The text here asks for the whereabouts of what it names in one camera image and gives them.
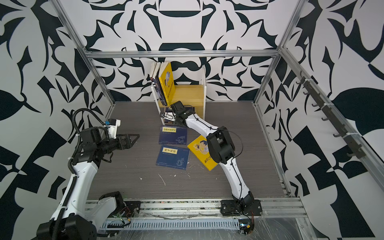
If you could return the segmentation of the purple book with old man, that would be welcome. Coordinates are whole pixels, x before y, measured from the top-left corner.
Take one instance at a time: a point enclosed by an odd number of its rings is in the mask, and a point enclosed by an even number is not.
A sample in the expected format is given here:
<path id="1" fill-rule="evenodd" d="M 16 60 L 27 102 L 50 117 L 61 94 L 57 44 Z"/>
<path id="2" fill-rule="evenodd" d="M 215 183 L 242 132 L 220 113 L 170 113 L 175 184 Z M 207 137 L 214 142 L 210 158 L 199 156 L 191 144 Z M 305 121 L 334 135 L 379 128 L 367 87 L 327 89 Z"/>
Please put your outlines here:
<path id="1" fill-rule="evenodd" d="M 153 82 L 155 84 L 155 89 L 157 91 L 157 94 L 159 96 L 159 99 L 160 99 L 162 105 L 167 106 L 168 104 L 167 104 L 167 101 L 165 99 L 164 91 L 163 91 L 163 88 L 161 86 L 160 79 L 159 79 L 159 70 L 160 70 L 161 64 L 162 63 L 159 63 L 156 71 L 154 72 Z"/>

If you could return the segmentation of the yellow book with figure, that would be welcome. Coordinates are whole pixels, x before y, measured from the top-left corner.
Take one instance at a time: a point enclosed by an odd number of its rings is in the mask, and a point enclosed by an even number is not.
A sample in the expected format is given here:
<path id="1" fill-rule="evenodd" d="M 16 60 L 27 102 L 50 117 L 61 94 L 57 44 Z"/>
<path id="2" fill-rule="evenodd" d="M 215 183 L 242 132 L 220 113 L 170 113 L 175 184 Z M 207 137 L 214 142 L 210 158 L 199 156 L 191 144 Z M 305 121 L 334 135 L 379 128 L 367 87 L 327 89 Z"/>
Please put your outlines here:
<path id="1" fill-rule="evenodd" d="M 161 63 L 158 77 L 163 92 L 163 105 L 170 106 L 176 91 L 172 66 L 170 62 Z"/>

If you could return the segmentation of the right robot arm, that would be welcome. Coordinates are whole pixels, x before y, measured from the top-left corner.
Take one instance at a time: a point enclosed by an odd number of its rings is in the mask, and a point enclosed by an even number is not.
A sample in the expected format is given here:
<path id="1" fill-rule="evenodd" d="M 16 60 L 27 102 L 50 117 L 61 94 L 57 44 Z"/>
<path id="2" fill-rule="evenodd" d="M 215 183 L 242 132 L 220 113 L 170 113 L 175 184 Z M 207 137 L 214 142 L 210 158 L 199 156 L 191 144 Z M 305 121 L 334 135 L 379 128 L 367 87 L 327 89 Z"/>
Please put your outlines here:
<path id="1" fill-rule="evenodd" d="M 229 181 L 235 208 L 238 211 L 249 209 L 254 203 L 254 196 L 238 168 L 231 131 L 224 126 L 217 127 L 206 122 L 180 101 L 172 104 L 171 109 L 177 124 L 188 127 L 206 138 L 211 158 L 221 166 Z"/>

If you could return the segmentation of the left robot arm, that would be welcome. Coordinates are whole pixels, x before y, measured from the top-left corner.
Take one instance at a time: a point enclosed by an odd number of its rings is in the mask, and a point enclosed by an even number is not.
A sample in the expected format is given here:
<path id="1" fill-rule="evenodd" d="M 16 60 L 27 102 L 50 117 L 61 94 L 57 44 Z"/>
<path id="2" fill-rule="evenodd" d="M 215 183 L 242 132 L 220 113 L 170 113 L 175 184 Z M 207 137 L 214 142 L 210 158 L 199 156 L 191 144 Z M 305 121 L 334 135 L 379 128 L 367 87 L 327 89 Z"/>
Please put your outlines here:
<path id="1" fill-rule="evenodd" d="M 140 135 L 120 135 L 117 126 L 103 126 L 82 130 L 78 137 L 79 144 L 68 162 L 72 178 L 51 219 L 39 225 L 38 240 L 95 240 L 105 220 L 125 207 L 121 193 L 112 192 L 102 195 L 89 213 L 85 211 L 93 179 L 104 156 L 130 149 Z"/>

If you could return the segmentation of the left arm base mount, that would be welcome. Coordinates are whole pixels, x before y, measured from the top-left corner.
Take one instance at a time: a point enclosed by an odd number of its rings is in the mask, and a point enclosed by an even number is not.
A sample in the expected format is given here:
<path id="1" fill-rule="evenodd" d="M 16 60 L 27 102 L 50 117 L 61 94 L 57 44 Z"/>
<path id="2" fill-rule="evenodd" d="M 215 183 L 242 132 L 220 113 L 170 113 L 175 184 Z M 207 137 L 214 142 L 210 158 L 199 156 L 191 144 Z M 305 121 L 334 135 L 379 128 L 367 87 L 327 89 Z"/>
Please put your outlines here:
<path id="1" fill-rule="evenodd" d="M 140 213 L 141 201 L 124 201 L 118 203 L 117 208 L 110 213 L 109 218 L 121 216 L 123 218 L 132 218 Z"/>

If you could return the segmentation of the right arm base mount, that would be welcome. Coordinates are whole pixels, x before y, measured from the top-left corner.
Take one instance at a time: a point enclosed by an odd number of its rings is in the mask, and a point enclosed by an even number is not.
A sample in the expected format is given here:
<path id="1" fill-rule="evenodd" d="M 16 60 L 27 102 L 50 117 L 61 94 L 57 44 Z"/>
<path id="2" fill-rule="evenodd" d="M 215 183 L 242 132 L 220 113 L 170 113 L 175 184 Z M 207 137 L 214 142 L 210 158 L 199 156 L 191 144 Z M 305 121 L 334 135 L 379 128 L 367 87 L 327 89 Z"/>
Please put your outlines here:
<path id="1" fill-rule="evenodd" d="M 248 204 L 237 203 L 235 200 L 221 200 L 220 203 L 220 213 L 223 216 L 261 216 L 263 211 L 259 200 L 253 200 Z"/>

